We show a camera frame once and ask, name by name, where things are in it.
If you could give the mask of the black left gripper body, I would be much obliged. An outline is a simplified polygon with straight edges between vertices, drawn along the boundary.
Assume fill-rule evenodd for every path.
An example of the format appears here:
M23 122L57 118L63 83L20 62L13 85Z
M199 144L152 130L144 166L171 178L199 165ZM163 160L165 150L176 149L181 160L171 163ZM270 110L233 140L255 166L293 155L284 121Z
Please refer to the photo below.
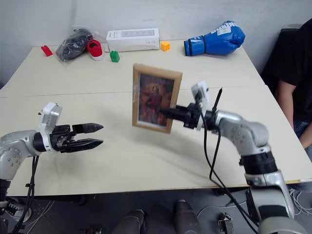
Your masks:
M57 152L72 153L73 137L70 125L58 125L50 134L51 146Z

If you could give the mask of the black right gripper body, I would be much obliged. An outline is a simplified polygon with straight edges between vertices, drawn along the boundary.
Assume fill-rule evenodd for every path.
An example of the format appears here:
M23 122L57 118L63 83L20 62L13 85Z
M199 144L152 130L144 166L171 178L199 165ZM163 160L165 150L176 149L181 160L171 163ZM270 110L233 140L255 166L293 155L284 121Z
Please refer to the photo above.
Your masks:
M185 118L183 121L184 127L190 129L202 128L202 123L199 123L202 118L197 104L190 103L187 107L183 109L183 111L185 113Z

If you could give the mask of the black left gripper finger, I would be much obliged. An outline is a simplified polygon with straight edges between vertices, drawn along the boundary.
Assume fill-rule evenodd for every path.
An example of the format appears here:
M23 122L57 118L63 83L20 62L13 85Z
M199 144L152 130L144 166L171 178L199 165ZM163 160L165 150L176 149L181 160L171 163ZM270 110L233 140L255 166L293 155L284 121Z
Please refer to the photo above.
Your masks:
M100 144L103 143L103 140L99 139L81 139L77 141L70 142L70 152L79 152L79 151L85 151L85 150L91 150Z
M100 129L103 129L103 126L96 123L85 123L85 124L76 124L72 125L73 132L75 134L88 134L97 132Z

